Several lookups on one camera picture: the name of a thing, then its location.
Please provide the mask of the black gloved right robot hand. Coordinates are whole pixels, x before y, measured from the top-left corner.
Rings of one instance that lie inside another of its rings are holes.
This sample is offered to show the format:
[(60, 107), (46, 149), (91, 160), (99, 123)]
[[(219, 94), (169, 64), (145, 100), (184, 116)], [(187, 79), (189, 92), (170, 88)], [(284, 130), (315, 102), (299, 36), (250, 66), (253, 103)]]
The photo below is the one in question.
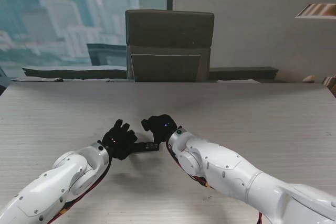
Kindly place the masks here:
[(179, 128), (175, 121), (167, 114), (143, 119), (141, 124), (145, 131), (152, 133), (156, 144), (161, 144), (169, 140), (171, 135)]

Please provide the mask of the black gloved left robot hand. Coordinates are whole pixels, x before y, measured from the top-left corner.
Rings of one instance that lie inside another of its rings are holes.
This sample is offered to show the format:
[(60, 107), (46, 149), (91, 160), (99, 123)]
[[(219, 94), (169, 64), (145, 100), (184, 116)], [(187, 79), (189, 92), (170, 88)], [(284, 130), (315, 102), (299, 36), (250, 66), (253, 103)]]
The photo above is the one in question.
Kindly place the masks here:
[(129, 124), (118, 119), (104, 135), (102, 146), (107, 150), (110, 158), (124, 160), (133, 152), (133, 146), (138, 138), (129, 127)]

